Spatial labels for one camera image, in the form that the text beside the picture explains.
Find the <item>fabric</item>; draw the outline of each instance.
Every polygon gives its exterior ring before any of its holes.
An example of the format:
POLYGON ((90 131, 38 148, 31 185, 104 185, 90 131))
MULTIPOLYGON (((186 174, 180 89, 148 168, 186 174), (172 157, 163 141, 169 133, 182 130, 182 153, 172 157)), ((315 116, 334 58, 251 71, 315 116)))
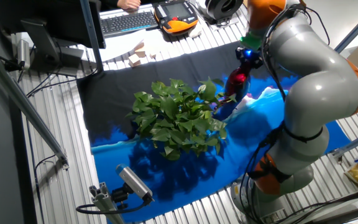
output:
MULTIPOLYGON (((148 63, 134 69, 104 72, 78 80, 78 88, 88 128, 91 150, 100 182, 109 190, 123 185, 115 169, 128 165, 152 190, 155 202, 139 211, 122 214, 126 222, 148 220, 215 193, 236 180, 257 145, 283 119, 283 101, 274 81, 255 73, 250 93, 234 110, 227 122, 227 144, 219 155, 213 148, 196 157, 183 153, 178 161, 164 159, 152 143, 132 138, 132 126, 124 116, 131 111, 133 93, 151 93, 151 82, 160 80, 169 85, 169 78, 182 79, 197 89, 198 81, 226 77, 239 62, 234 50, 238 43, 204 50, 178 58, 148 63)), ((290 88, 298 77, 288 75, 280 82, 290 88)), ((330 134, 327 152, 349 142, 336 122, 327 124, 330 134)), ((261 150, 257 161, 262 157, 261 150)), ((125 201, 129 208, 142 201, 135 194, 125 201)))

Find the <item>green leaves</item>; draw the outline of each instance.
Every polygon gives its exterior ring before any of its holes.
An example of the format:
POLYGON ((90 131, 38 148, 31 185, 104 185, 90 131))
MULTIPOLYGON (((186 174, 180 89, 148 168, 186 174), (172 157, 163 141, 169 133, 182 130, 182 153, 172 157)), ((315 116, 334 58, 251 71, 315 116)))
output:
POLYGON ((191 129, 193 127, 193 122, 187 121, 187 122, 179 123, 179 125, 186 128, 188 132, 191 132, 191 129))
POLYGON ((152 90, 155 94, 160 96, 165 96, 167 94, 165 84, 159 81, 152 83, 152 90))
POLYGON ((193 121, 194 126, 201 133, 205 133, 209 129, 209 123, 207 119, 196 119, 193 121))
POLYGON ((236 100, 236 94, 233 94, 233 95, 229 96, 229 99, 232 100, 232 101, 234 101, 234 102, 237 102, 237 100, 236 100))
POLYGON ((154 134, 154 136, 152 137, 152 140, 165 142, 165 141, 168 141, 169 137, 170 137, 170 135, 168 133, 168 129, 163 128, 159 132, 154 134))
MULTIPOLYGON (((168 160, 179 159, 182 151, 193 151, 199 156, 208 147, 215 147, 219 154, 220 141, 227 137, 226 123, 214 119, 211 109, 211 104, 219 106, 218 99, 224 96, 224 93, 215 95, 214 83, 221 86, 224 83, 211 79, 201 83, 194 92, 183 81, 171 79, 170 86, 152 83, 156 98, 144 91, 134 94, 136 100, 127 116, 138 124, 140 137, 151 138, 154 148, 168 160), (158 142, 164 142, 163 150, 158 142)), ((231 101, 235 99, 235 95, 229 97, 231 101)))
POLYGON ((174 102, 171 96, 162 98, 161 110, 170 118, 173 119, 173 115, 178 111, 178 106, 174 102))
POLYGON ((208 79, 207 82, 205 82, 205 90, 203 94, 201 95, 202 100, 212 100, 215 97, 216 93, 216 86, 211 81, 211 79, 208 79))
POLYGON ((184 85, 184 82, 182 80, 174 80, 171 79, 171 87, 178 88, 184 85))

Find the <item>keyboard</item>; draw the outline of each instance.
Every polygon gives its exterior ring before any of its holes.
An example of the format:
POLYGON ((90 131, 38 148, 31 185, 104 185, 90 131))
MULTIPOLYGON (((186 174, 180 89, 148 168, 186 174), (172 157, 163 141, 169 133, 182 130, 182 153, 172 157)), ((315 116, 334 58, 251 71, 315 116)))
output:
POLYGON ((105 38, 124 35, 141 29, 158 27, 152 12, 138 12, 125 16, 102 19, 102 32, 105 38))

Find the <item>slotted metal surface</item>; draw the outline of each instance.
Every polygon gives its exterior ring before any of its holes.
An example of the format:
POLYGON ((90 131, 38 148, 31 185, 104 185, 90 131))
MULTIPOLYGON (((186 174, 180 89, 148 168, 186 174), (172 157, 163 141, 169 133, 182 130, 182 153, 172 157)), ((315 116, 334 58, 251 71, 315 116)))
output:
MULTIPOLYGON (((236 12, 239 22, 221 30, 213 30, 204 21, 200 20, 203 32, 194 39, 171 37, 170 41, 166 42, 162 39, 159 30, 148 32, 148 35, 152 35, 162 47, 155 59, 147 56, 142 58, 141 62, 142 64, 153 63, 235 42, 245 35, 247 27, 245 14, 246 9, 242 6, 236 12)), ((82 45, 76 47, 85 50, 86 58, 94 61, 91 50, 82 45)), ((129 54, 124 54, 104 62, 104 69, 118 70, 128 68, 128 56, 129 54)), ((78 72, 78 77, 83 77, 86 73, 89 74, 90 71, 89 65, 84 63, 82 71, 78 72)), ((74 79, 63 75, 51 75, 48 77, 46 74, 32 73, 31 75, 24 75, 20 86, 25 93, 28 93, 45 78, 47 78, 47 81, 44 85, 74 79)), ((44 219, 45 223, 106 223, 104 216, 84 215, 75 211, 75 207, 91 203, 88 187, 98 185, 98 177, 90 151, 90 142, 83 120, 83 109, 76 82, 68 82, 43 89, 35 96, 30 97, 30 100, 64 148, 70 165, 68 170, 63 170, 57 163, 56 158, 52 158, 39 166, 36 174, 39 180, 40 201, 37 198, 34 173, 31 172, 38 222, 43 223, 42 220, 44 219)), ((350 118, 341 119, 338 123, 350 139, 358 137, 358 114, 350 118)), ((28 157, 33 158, 29 159, 29 165, 34 167, 42 159, 53 155, 53 152, 32 125, 27 125, 25 117, 23 125, 28 157)), ((342 164, 338 164, 330 156, 323 156, 318 159, 312 165, 314 169, 312 183, 295 193, 282 197, 285 211, 281 211, 278 214, 279 218, 283 218, 311 204, 325 202, 358 191, 355 185, 343 174, 357 156, 358 147, 345 153, 342 164)), ((226 187, 215 194, 143 223, 233 224, 245 223, 244 220, 244 215, 235 208, 231 200, 229 187, 226 187)))

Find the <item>computer monitor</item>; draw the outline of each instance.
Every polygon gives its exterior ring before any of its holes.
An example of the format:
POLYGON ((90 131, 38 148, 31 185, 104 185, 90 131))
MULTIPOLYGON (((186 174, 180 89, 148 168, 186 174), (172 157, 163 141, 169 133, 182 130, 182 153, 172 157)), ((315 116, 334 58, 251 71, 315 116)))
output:
MULTIPOLYGON (((99 48, 106 48, 101 30, 99 0, 89 0, 99 48)), ((81 62, 83 50, 63 47, 59 40, 91 47, 80 0, 0 0, 0 25, 8 34, 27 32, 36 47, 31 69, 56 72, 81 62)))

